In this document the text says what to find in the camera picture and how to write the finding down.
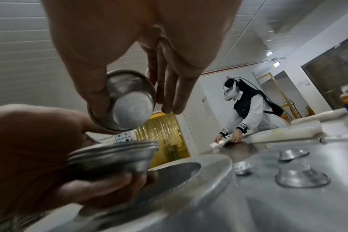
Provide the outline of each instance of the white wall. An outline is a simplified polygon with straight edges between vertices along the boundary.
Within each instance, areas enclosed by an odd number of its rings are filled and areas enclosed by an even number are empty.
[[[301,46],[287,59],[280,61],[279,67],[272,68],[266,73],[271,72],[275,76],[284,70],[316,114],[331,110],[301,66],[346,39],[348,39],[348,13]]]
[[[293,85],[291,80],[288,77],[280,78],[276,80],[278,85],[280,86],[281,90],[286,94],[288,99],[292,100],[295,103],[296,109],[299,111],[302,117],[307,116],[308,110],[306,109],[306,106],[308,103],[305,101],[303,96],[300,94],[298,89]],[[279,106],[284,105],[283,102],[284,98],[277,88],[276,84],[272,81],[266,81],[265,83],[261,84],[262,89],[264,93],[276,104]],[[284,108],[286,112],[292,117],[292,119],[295,119],[294,115],[291,113],[289,107]]]
[[[258,89],[261,89],[261,86],[253,76],[249,67],[201,76],[199,82],[221,127],[226,125],[234,107],[234,101],[228,102],[224,100],[223,85],[227,76],[243,77],[254,84]]]
[[[195,150],[191,148],[190,138],[193,138],[197,153],[200,154],[211,149],[210,143],[213,143],[214,138],[221,130],[208,101],[202,102],[204,97],[205,93],[200,83],[197,82],[183,112],[183,117],[177,116],[179,127],[191,156],[196,154]]]

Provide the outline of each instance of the white long-sleeve shirt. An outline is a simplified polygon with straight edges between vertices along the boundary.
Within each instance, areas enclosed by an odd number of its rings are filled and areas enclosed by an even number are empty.
[[[267,104],[262,95],[257,94],[250,100],[250,109],[248,116],[242,119],[236,110],[226,124],[226,127],[221,130],[222,134],[234,132],[237,127],[244,128],[248,133],[257,131],[269,130],[289,126],[289,123],[275,114],[265,113],[264,111],[272,112],[272,108]]]

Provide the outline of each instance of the metal table surface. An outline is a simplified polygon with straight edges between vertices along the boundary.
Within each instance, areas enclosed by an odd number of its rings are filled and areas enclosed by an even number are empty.
[[[348,134],[348,115],[322,123],[328,136]],[[218,151],[233,162],[254,163],[253,173],[238,177],[254,221],[261,232],[348,232],[348,141],[322,144],[317,138],[280,143],[232,144]],[[327,174],[331,183],[322,188],[300,189],[278,186],[274,177],[286,163],[277,161],[279,151],[290,147],[310,151],[301,162]]]

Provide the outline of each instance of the white paneled ceiling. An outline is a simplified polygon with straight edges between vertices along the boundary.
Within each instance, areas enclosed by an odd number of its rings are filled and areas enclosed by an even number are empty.
[[[243,0],[206,71],[286,57],[347,12],[348,0]],[[251,67],[260,75],[271,66]],[[145,73],[146,56],[138,44],[108,66],[121,68]],[[0,105],[10,103],[86,108],[54,49],[37,0],[0,0]]]

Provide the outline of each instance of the yellow plastic strip curtain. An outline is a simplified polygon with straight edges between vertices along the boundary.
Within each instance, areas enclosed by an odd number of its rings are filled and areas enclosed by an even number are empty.
[[[189,157],[174,114],[154,114],[135,132],[137,140],[156,140],[160,143],[160,150],[151,160],[151,167]]]

